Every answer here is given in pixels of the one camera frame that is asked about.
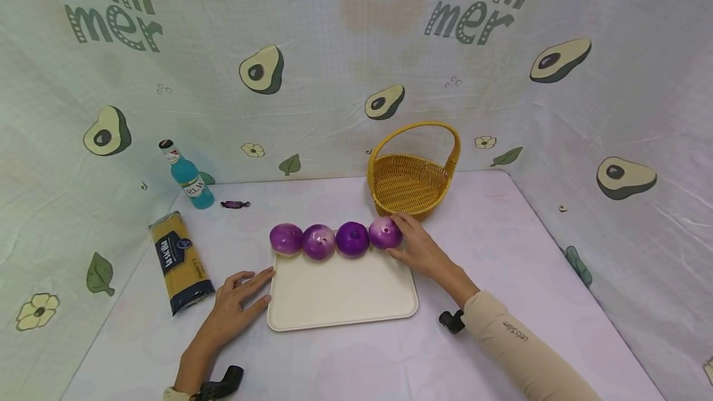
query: yellow flower print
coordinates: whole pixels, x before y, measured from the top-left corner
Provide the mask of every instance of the yellow flower print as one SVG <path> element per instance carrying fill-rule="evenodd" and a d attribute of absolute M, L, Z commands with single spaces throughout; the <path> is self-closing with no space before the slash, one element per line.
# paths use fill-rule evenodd
<path fill-rule="evenodd" d="M 495 137 L 478 137 L 475 138 L 475 147 L 478 149 L 492 149 L 498 139 Z"/>
<path fill-rule="evenodd" d="M 708 376 L 708 382 L 713 386 L 713 356 L 708 360 L 707 363 L 703 364 L 703 371 Z"/>
<path fill-rule="evenodd" d="M 17 315 L 17 329 L 20 331 L 44 327 L 54 316 L 59 306 L 59 299 L 50 293 L 39 293 L 20 308 Z"/>
<path fill-rule="evenodd" d="M 243 149 L 243 152 L 247 153 L 249 157 L 259 158 L 264 157 L 264 154 L 266 154 L 266 151 L 264 151 L 259 144 L 245 143 L 240 148 Z"/>

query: table surface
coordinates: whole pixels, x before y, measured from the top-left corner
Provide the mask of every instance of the table surface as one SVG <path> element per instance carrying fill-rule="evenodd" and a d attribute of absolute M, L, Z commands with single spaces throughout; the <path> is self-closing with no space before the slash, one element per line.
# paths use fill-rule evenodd
<path fill-rule="evenodd" d="M 366 179 L 211 186 L 248 209 L 192 208 L 179 196 L 208 274 L 218 287 L 239 270 L 272 264 L 268 232 L 375 217 Z M 587 379 L 605 401 L 663 400 L 637 359 L 503 171 L 459 172 L 426 230 L 477 285 L 493 293 Z M 264 316 L 220 354 L 245 369 L 234 400 L 525 400 L 467 331 L 451 335 L 438 315 L 455 304 L 414 275 L 419 308 L 410 318 L 273 332 Z M 160 400 L 212 298 L 171 317 L 153 245 L 146 251 L 63 400 Z"/>

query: bottle label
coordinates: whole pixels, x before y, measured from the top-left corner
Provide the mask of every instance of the bottle label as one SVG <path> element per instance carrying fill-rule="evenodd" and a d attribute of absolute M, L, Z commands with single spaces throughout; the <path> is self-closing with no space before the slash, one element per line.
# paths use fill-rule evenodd
<path fill-rule="evenodd" d="M 171 165 L 175 165 L 175 163 L 178 163 L 180 153 L 178 153 L 178 150 L 176 149 L 171 149 L 170 151 L 166 152 L 166 158 L 168 158 L 168 162 L 171 163 Z"/>
<path fill-rule="evenodd" d="M 183 187 L 183 190 L 186 191 L 186 194 L 192 199 L 200 196 L 203 193 L 203 188 L 205 187 L 205 183 L 203 183 L 203 179 L 200 175 L 198 175 L 195 180 L 189 183 L 181 183 L 180 185 Z"/>

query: purple onion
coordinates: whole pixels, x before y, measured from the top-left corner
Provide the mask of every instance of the purple onion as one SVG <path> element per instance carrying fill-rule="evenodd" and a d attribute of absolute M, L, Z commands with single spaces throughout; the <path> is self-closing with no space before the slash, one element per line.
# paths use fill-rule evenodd
<path fill-rule="evenodd" d="M 369 240 L 379 249 L 395 248 L 404 240 L 404 234 L 389 217 L 376 217 L 369 227 Z"/>
<path fill-rule="evenodd" d="M 302 230 L 292 223 L 278 224 L 269 232 L 272 249 L 283 256 L 294 256 L 302 248 Z"/>
<path fill-rule="evenodd" d="M 302 249 L 315 261 L 325 261 L 334 253 L 334 231 L 325 225 L 312 225 L 302 236 Z"/>
<path fill-rule="evenodd" d="M 348 259 L 364 256 L 369 249 L 369 233 L 361 223 L 347 222 L 337 231 L 337 248 Z"/>

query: fabric backdrop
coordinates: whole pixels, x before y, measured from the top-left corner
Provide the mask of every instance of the fabric backdrop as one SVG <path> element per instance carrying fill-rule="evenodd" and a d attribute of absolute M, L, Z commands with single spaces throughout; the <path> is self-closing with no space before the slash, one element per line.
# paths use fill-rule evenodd
<path fill-rule="evenodd" d="M 711 399 L 709 2 L 3 0 L 0 392 L 62 395 L 175 198 L 160 139 L 217 182 L 363 176 L 437 119 L 459 170 L 513 177 L 663 395 Z"/>

